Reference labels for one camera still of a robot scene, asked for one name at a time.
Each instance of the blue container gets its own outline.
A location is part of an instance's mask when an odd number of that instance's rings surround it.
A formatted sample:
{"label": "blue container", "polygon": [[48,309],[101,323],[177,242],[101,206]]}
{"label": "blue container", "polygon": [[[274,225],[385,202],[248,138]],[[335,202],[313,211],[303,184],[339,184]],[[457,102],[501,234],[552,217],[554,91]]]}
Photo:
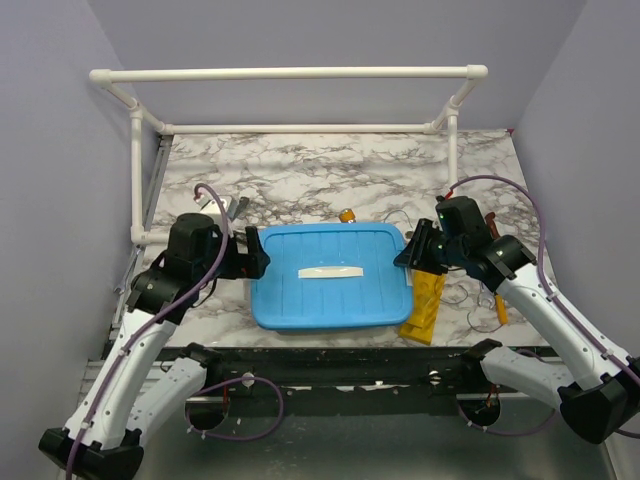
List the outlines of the blue container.
{"label": "blue container", "polygon": [[[364,328],[404,323],[413,308],[404,268],[393,259],[404,248],[386,223],[323,223],[269,227],[260,232],[271,258],[251,285],[251,311],[269,330]],[[361,267],[351,278],[298,278],[312,267]]]}

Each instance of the marble tabletop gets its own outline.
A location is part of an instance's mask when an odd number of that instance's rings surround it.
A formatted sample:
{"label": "marble tabletop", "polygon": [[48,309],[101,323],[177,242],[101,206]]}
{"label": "marble tabletop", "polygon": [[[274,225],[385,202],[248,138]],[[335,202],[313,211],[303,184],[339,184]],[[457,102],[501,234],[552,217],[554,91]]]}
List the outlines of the marble tabletop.
{"label": "marble tabletop", "polygon": [[[509,134],[503,130],[460,132],[459,175],[498,174],[524,185]],[[177,215],[198,211],[193,186],[206,182],[221,195],[246,196],[250,204],[234,229],[245,225],[336,222],[352,208],[359,221],[385,220],[401,232],[421,217],[433,218],[436,195],[447,180],[447,138],[421,134],[224,134],[183,135],[173,140],[153,228],[168,231]],[[457,194],[494,211],[501,233],[518,236],[532,251],[537,222],[526,199],[512,187],[472,182]],[[143,265],[162,246],[145,251]],[[545,259],[548,272],[551,272]],[[167,344],[219,347],[399,347],[420,344],[398,337],[397,328],[320,334],[281,334],[251,317],[245,281],[218,282],[214,295],[191,309]],[[477,281],[464,272],[447,276],[433,346],[468,346],[491,337],[504,344],[546,345],[513,308],[499,327]]]}

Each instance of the pvc pipe frame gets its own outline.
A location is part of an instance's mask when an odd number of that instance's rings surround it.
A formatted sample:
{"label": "pvc pipe frame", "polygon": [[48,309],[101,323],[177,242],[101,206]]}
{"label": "pvc pipe frame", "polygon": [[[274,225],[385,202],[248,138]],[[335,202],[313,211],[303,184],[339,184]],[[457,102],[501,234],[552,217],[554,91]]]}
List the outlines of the pvc pipe frame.
{"label": "pvc pipe frame", "polygon": [[[216,68],[189,70],[92,70],[89,77],[130,110],[131,116],[131,240],[136,245],[166,243],[167,233],[145,231],[142,224],[142,120],[162,135],[214,133],[424,133],[435,134],[447,121],[448,185],[457,179],[458,112],[464,99],[488,75],[484,65],[466,67],[285,67]],[[116,83],[202,80],[308,78],[465,78],[466,81],[440,111],[425,124],[336,125],[172,125],[160,121]]]}

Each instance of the gray floor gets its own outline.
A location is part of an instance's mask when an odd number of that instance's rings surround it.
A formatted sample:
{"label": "gray floor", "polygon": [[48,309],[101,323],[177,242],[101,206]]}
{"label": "gray floor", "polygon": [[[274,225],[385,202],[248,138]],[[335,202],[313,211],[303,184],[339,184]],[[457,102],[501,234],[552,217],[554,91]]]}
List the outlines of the gray floor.
{"label": "gray floor", "polygon": [[[510,400],[499,423],[532,426],[543,405]],[[257,433],[267,419],[231,423]],[[562,422],[536,436],[497,438],[468,429],[458,417],[426,415],[287,418],[251,443],[203,441],[186,434],[180,413],[148,446],[136,480],[223,479],[615,479],[606,449],[583,442]]]}

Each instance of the wall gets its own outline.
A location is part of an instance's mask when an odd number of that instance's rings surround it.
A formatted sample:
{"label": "wall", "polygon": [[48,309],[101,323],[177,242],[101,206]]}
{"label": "wall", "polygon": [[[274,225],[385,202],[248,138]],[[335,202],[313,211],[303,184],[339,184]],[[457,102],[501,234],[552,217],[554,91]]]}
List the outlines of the wall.
{"label": "wall", "polygon": [[[315,65],[467,65],[490,79],[461,127],[513,127],[584,0],[89,0],[128,69]],[[452,80],[146,84],[174,123],[432,120]]]}
{"label": "wall", "polygon": [[[637,0],[589,1],[514,137],[560,286],[636,356],[639,19]],[[628,443],[640,467],[640,442]]]}
{"label": "wall", "polygon": [[129,133],[126,109],[87,81],[121,66],[84,0],[2,10],[0,477],[31,480],[55,475],[38,441],[75,408],[113,315],[130,251]]}

